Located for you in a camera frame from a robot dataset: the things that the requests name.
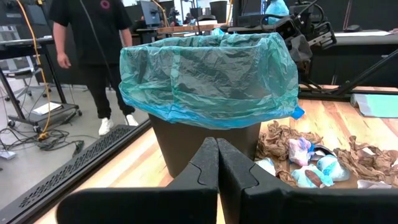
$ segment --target blue plastic bag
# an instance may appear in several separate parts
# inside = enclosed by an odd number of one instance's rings
[[[231,129],[303,114],[297,67],[277,33],[124,48],[120,71],[124,101],[170,123]]]
[[[271,0],[271,3],[266,9],[266,14],[273,14],[278,16],[288,16],[289,9],[284,0]],[[278,22],[278,18],[268,17],[268,24],[273,25]]]

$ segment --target trash can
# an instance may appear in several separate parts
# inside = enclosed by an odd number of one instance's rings
[[[229,130],[212,130],[182,123],[169,123],[149,115],[157,142],[172,177],[188,165],[207,137],[223,138],[254,160],[261,123]]]
[[[295,117],[297,67],[277,34],[168,38],[121,51],[127,105],[149,113],[170,175],[206,137],[254,159],[261,122]]]

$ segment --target sneaker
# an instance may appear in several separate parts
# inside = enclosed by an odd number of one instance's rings
[[[100,136],[105,135],[106,133],[108,133],[111,128],[113,128],[113,121],[112,119],[108,119],[108,118],[103,118],[102,119],[102,124],[101,127],[99,128],[98,134]]]
[[[126,116],[126,125],[138,126],[138,122],[134,119],[134,117],[131,114],[129,114]]]

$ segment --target red logo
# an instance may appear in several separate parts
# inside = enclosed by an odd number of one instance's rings
[[[111,3],[109,3],[108,0],[102,0],[102,1],[100,2],[100,4],[101,4],[101,7],[102,7],[103,9],[109,9],[109,8],[111,7]]]

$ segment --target black rubber mat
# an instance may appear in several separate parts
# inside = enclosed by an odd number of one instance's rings
[[[44,180],[22,194],[0,211],[0,224],[32,223],[35,216],[44,213],[45,207],[54,204],[65,192],[78,187],[75,183],[90,175],[112,155],[122,151],[129,143],[150,128],[150,121],[138,127],[119,125],[94,142]]]

